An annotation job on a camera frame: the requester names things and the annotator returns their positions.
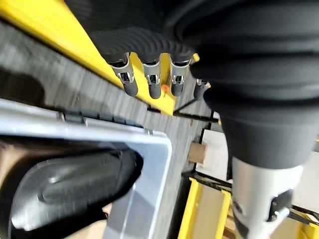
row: brown cardboard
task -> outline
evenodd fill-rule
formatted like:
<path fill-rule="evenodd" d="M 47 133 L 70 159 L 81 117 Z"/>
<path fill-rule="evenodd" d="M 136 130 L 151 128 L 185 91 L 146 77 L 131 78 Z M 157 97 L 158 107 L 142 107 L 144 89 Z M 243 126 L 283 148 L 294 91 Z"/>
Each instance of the brown cardboard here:
<path fill-rule="evenodd" d="M 188 161 L 192 163 L 204 163 L 207 146 L 200 143 L 191 143 L 188 151 Z"/>

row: white panel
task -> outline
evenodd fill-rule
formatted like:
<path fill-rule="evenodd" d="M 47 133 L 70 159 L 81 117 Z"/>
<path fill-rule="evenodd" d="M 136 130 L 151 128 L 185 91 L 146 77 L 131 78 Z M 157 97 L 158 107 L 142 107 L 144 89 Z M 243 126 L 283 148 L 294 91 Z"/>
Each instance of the white panel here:
<path fill-rule="evenodd" d="M 294 193 L 293 204 L 319 213 L 319 153 L 312 152 Z"/>

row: black metal bracket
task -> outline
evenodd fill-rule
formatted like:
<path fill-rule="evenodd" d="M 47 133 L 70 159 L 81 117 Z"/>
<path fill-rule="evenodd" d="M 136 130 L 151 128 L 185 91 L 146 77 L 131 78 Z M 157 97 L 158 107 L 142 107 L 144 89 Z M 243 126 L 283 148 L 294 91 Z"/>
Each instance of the black metal bracket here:
<path fill-rule="evenodd" d="M 186 108 L 187 106 L 190 106 L 191 104 L 193 104 L 196 101 L 197 100 L 193 99 L 193 100 L 187 102 L 186 104 L 182 105 L 181 107 L 177 108 L 176 110 L 173 111 L 173 116 L 187 118 L 187 119 L 191 119 L 191 120 L 200 120 L 200 121 L 209 122 L 209 123 L 217 123 L 218 119 L 214 119 L 212 117 L 213 114 L 211 114 L 211 117 L 207 117 L 207 116 L 185 114 L 185 113 L 180 112 L 182 109 Z M 160 113 L 159 110 L 154 109 L 151 106 L 148 106 L 147 111 L 153 112 L 153 113 Z"/>

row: yellow rail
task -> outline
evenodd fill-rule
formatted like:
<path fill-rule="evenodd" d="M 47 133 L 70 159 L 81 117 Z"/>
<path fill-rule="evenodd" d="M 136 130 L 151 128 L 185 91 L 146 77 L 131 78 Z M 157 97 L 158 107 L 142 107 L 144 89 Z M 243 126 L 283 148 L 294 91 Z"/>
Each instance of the yellow rail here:
<path fill-rule="evenodd" d="M 101 57 L 89 36 L 62 0 L 0 0 L 0 16 L 17 27 L 97 73 L 104 79 L 123 88 L 112 68 Z M 137 97 L 162 112 L 172 115 L 175 97 L 162 91 L 159 99 L 149 95 L 142 64 L 131 54 L 135 79 L 139 88 Z M 167 54 L 162 56 L 162 80 L 166 81 L 169 69 Z"/>

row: gray carpet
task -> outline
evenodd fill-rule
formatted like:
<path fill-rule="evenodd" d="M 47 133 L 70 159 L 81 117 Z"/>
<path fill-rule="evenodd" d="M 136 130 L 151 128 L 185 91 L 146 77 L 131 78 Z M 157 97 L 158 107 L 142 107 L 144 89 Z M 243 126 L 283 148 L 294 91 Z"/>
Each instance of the gray carpet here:
<path fill-rule="evenodd" d="M 142 101 L 127 96 L 106 80 L 15 28 L 0 22 L 0 32 L 0 97 L 39 106 L 109 112 L 168 135 L 173 155 L 154 234 L 156 239 L 166 238 L 180 174 L 187 166 L 189 145 L 205 124 L 147 112 L 147 105 Z M 194 83 L 194 79 L 188 79 L 176 107 L 192 99 Z M 184 112 L 210 115 L 203 101 Z"/>

